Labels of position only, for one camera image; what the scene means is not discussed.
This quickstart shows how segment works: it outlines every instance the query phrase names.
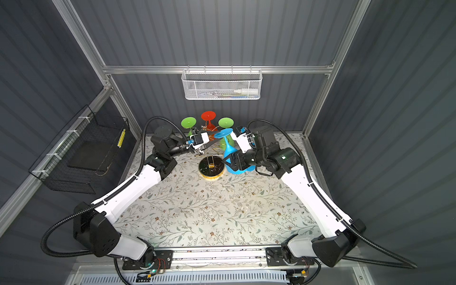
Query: vent grille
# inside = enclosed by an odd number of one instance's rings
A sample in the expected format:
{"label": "vent grille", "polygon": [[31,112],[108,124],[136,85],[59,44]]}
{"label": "vent grille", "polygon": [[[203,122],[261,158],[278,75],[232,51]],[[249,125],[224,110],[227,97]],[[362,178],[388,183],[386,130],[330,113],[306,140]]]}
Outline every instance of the vent grille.
{"label": "vent grille", "polygon": [[[201,272],[166,272],[152,277],[149,282],[135,282],[137,273],[124,273],[131,284],[199,284],[225,282],[281,282],[286,284],[286,273],[280,270],[234,270]],[[115,274],[84,274],[80,285],[123,285]]]}

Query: aluminum frame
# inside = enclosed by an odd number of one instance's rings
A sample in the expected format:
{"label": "aluminum frame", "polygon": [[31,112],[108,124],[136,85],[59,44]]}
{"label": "aluminum frame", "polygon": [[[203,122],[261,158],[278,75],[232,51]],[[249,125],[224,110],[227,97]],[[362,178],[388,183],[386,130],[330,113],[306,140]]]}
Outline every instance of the aluminum frame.
{"label": "aluminum frame", "polygon": [[112,79],[103,71],[103,67],[105,66],[104,60],[98,52],[84,24],[79,18],[78,13],[74,9],[71,0],[52,0],[52,2],[57,8],[57,11],[60,13],[60,16],[62,16],[74,38],[78,42],[79,46],[84,52],[84,55],[86,56],[100,81],[103,83],[103,85],[108,84],[113,86],[115,94],[113,94],[111,98],[119,110],[120,115],[128,119],[130,130],[133,133],[133,136],[135,136],[135,138],[138,140],[141,137],[141,128],[138,124],[138,121],[128,107],[128,104],[125,101],[125,98],[122,96],[119,88],[115,84],[114,79]]}
{"label": "aluminum frame", "polygon": [[192,73],[248,73],[263,74],[330,74],[332,65],[323,66],[105,66],[106,74],[182,74],[185,69]]}
{"label": "aluminum frame", "polygon": [[[120,92],[117,84],[115,83],[114,79],[109,76],[110,74],[128,74],[128,73],[155,73],[155,74],[175,74],[181,73],[183,69],[188,67],[116,67],[116,66],[106,66],[101,55],[99,54],[97,48],[95,47],[90,35],[88,34],[87,30],[85,29],[81,19],[79,18],[77,12],[75,11],[72,3],[70,0],[52,0],[55,7],[59,11],[60,15],[64,19],[66,25],[70,29],[71,33],[75,37],[76,41],[78,42],[79,46],[81,47],[84,55],[90,62],[92,68],[96,72],[99,80],[106,85],[107,87],[100,92],[100,94],[96,97],[96,99],[90,104],[92,110],[98,110],[102,104],[101,102],[105,102],[109,96],[113,99],[114,103],[116,104],[119,112],[122,116],[128,118],[130,122],[130,128],[132,129],[132,133],[134,136],[139,139],[141,134],[141,128],[139,127],[133,113],[129,109],[122,93]],[[306,149],[308,151],[309,160],[311,160],[311,164],[314,166],[314,170],[316,171],[316,178],[320,179],[319,183],[322,185],[323,189],[327,190],[327,185],[324,183],[323,174],[321,173],[320,168],[317,167],[318,163],[316,162],[315,154],[311,150],[310,142],[308,141],[308,135],[310,134],[313,125],[318,117],[318,114],[323,106],[326,97],[331,90],[331,87],[334,83],[334,80],[341,68],[341,65],[347,55],[348,49],[353,41],[353,38],[359,28],[359,25],[366,13],[366,10],[370,4],[371,0],[359,0],[357,7],[354,11],[354,14],[350,20],[348,28],[344,34],[344,37],[341,41],[339,46],[338,52],[334,59],[334,64],[331,66],[295,66],[295,67],[242,67],[242,68],[261,68],[263,73],[276,73],[276,74],[285,74],[285,73],[306,73],[306,74],[328,74],[327,80],[325,80],[324,85],[321,88],[321,91],[318,95],[318,98],[312,107],[311,114],[305,124],[303,129],[303,134],[305,135],[304,142],[306,145]],[[227,70],[232,71],[234,67],[228,67]],[[107,90],[114,89],[115,94],[109,94]],[[36,192],[38,187],[41,185],[41,182],[36,179],[34,176],[29,175],[29,177],[21,184],[21,186],[17,189],[17,191],[13,194],[13,196],[5,203],[5,205],[0,209],[0,236],[5,232],[5,230],[9,227],[9,225],[13,222],[19,212],[23,209],[25,204],[30,200],[33,194]],[[187,250],[197,250],[196,248],[188,248]],[[223,252],[227,252],[229,250],[234,250],[234,247],[220,247],[218,248],[210,248],[205,249],[210,251],[218,251],[219,253],[223,254]],[[345,260],[341,260],[340,266],[350,264],[349,266],[353,266],[354,262],[347,262]],[[194,267],[189,267],[188,270],[195,270]]]}
{"label": "aluminum frame", "polygon": [[312,107],[311,113],[307,118],[306,124],[304,125],[304,129],[302,130],[302,133],[306,138],[309,137],[312,131],[318,114],[320,113],[321,108],[323,107],[323,104],[326,101],[326,98],[328,97],[331,87],[334,84],[334,80],[336,79],[339,70],[347,56],[348,50],[353,42],[353,39],[356,35],[356,32],[358,31],[359,26],[361,25],[361,21],[363,20],[364,15],[366,14],[370,2],[371,0],[359,0],[358,4],[356,5],[353,16],[350,20],[350,23],[348,24],[347,30],[345,31],[339,49],[334,58],[334,67],[332,73],[327,77],[327,79],[323,83],[320,93],[318,94],[315,103]]}
{"label": "aluminum frame", "polygon": [[[101,106],[108,100],[110,95],[113,93],[113,89],[110,86],[105,86],[97,97],[90,103],[89,108],[86,108],[79,118],[77,118],[74,123],[68,128],[68,130],[76,129],[85,118],[92,111],[98,111]],[[59,141],[52,147],[49,153],[54,153],[56,150],[62,146],[65,140],[70,136],[70,132],[65,132],[65,134],[59,139]],[[42,161],[38,164],[36,169],[41,169],[45,166],[49,160],[50,156],[45,156]],[[5,202],[5,204],[0,209],[0,237],[5,233],[7,228],[13,223],[14,219],[19,215],[25,205],[29,202],[38,188],[42,185],[41,180],[34,177],[32,174],[27,176],[27,178],[22,182],[22,184],[17,188],[13,195]]]}

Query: metal rail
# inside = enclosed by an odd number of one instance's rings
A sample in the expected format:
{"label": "metal rail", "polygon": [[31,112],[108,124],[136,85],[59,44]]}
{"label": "metal rail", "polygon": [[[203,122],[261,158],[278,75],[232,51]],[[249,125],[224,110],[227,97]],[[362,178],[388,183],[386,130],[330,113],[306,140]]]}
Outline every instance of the metal rail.
{"label": "metal rail", "polygon": [[192,73],[249,73],[263,74],[331,74],[332,66],[105,66],[106,74],[181,74]]}
{"label": "metal rail", "polygon": [[105,66],[104,60],[98,52],[86,28],[84,27],[84,24],[74,9],[74,6],[71,4],[71,1],[52,0],[52,2],[57,8],[57,11],[60,13],[60,16],[62,16],[74,38],[78,42],[79,46],[84,52],[84,55],[87,57],[87,60],[89,61],[100,81],[103,83],[103,85],[109,84],[114,87],[115,94],[113,94],[111,98],[119,110],[120,115],[128,119],[130,130],[133,133],[133,136],[135,136],[135,138],[138,140],[141,137],[141,128],[136,121],[135,116],[128,107],[125,98],[117,88],[114,80],[103,71],[103,67]]}
{"label": "metal rail", "polygon": [[350,46],[352,44],[352,41],[355,37],[356,32],[358,31],[358,28],[361,24],[361,21],[364,18],[364,15],[366,14],[366,11],[369,7],[370,2],[371,2],[371,0],[359,0],[358,1],[356,9],[353,13],[350,23],[348,24],[348,28],[345,31],[342,42],[337,51],[336,57],[334,58],[333,71],[328,76],[326,81],[324,82],[324,84],[320,90],[320,93],[318,94],[318,96],[315,100],[315,103],[312,107],[311,113],[307,119],[304,129],[302,130],[302,133],[304,134],[304,136],[306,138],[309,137],[309,134],[312,131],[312,128],[316,122],[318,114],[320,113],[321,108],[323,107],[323,104],[324,104],[326,98],[328,97],[329,91],[331,90],[331,87],[334,84],[334,80],[336,79],[336,76],[339,73],[339,70],[342,66],[342,63],[345,60],[345,57],[347,56],[348,49],[350,48]]}

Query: mounting plate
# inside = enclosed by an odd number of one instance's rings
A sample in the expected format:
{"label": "mounting plate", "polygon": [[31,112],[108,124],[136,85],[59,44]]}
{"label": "mounting plate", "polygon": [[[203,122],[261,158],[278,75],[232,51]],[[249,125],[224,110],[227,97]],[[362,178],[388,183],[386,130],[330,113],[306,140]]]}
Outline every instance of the mounting plate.
{"label": "mounting plate", "polygon": [[266,248],[266,258],[268,266],[289,266],[289,265],[313,265],[315,262],[307,257],[299,257],[294,264],[288,264],[282,257],[281,248]]}
{"label": "mounting plate", "polygon": [[[171,261],[172,261],[172,250],[156,250],[155,254],[157,258],[163,259],[165,261],[165,269],[171,268]],[[122,270],[142,270],[140,268],[141,263],[134,260],[128,259],[124,261],[124,265],[122,266]],[[158,263],[154,265],[151,269],[158,269]]]}

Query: floral tablecloth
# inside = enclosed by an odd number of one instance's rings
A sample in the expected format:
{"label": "floral tablecloth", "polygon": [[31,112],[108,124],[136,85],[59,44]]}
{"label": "floral tablecloth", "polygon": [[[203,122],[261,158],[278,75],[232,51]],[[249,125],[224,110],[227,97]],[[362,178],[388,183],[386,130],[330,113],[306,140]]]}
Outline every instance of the floral tablecloth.
{"label": "floral tablecloth", "polygon": [[[275,136],[281,148],[291,147],[282,134]],[[290,137],[305,154],[299,134]],[[146,154],[152,148],[146,139]],[[207,155],[223,152],[212,148]],[[130,205],[114,224],[117,230],[155,247],[279,244],[295,233],[320,235],[298,197],[275,176],[225,171],[218,180],[207,181],[198,172],[202,158],[194,154],[176,157],[173,172]],[[128,177],[139,162],[140,148]]]}

